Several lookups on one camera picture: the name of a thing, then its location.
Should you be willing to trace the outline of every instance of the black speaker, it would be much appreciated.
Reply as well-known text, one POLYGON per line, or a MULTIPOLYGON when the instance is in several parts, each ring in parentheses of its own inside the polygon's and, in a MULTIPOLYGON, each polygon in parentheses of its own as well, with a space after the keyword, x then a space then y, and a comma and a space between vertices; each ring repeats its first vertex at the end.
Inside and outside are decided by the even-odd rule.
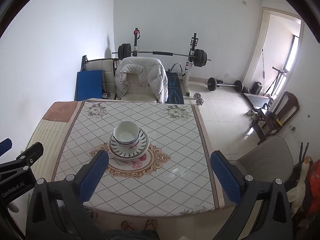
POLYGON ((252 89, 250 90, 250 94, 252 95, 258 95, 261 91, 262 84, 261 82, 255 82, 252 86, 252 89))

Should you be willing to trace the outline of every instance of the chrome dumbbell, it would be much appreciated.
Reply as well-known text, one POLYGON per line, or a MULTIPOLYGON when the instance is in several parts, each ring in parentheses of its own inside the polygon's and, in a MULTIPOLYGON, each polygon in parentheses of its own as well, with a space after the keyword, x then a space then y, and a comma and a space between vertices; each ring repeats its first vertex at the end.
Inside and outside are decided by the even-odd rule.
POLYGON ((195 93, 195 94, 193 95, 193 98, 196 100, 196 104, 197 104, 198 106, 202 106, 202 105, 203 105, 204 100, 201 98, 201 94, 200 94, 200 93, 195 93))

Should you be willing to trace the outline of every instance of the stack of dishes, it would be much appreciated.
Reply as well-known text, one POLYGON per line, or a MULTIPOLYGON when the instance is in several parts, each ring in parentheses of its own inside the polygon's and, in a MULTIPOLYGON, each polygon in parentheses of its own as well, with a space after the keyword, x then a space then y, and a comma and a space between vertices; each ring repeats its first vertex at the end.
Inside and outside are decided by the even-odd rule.
POLYGON ((145 130, 133 122, 118 124, 108 141, 109 152, 120 160, 141 157, 149 148, 149 136, 145 130))

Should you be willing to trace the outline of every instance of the white puffer jacket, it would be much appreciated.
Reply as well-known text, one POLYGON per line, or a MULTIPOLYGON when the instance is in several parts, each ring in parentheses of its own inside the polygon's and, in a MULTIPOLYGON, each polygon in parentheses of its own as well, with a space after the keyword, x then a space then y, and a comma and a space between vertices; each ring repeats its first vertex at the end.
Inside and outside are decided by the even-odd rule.
POLYGON ((116 70, 115 86, 117 98, 121 99, 129 88, 127 74, 137 74, 142 86, 150 86, 160 103, 168 99, 168 79, 164 66, 157 58, 127 57, 116 70))

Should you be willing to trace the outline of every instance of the rubber chicken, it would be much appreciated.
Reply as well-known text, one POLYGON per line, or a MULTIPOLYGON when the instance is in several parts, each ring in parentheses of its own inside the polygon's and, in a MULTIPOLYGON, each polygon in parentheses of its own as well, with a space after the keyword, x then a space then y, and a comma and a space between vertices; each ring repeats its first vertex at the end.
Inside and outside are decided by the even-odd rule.
POLYGON ((307 155, 301 166, 301 173, 297 186, 287 192, 289 203, 291 203, 291 217, 293 217, 297 213, 298 209, 302 206, 302 202, 306 193, 306 185, 304 184, 304 181, 307 177, 310 160, 311 159, 307 155))

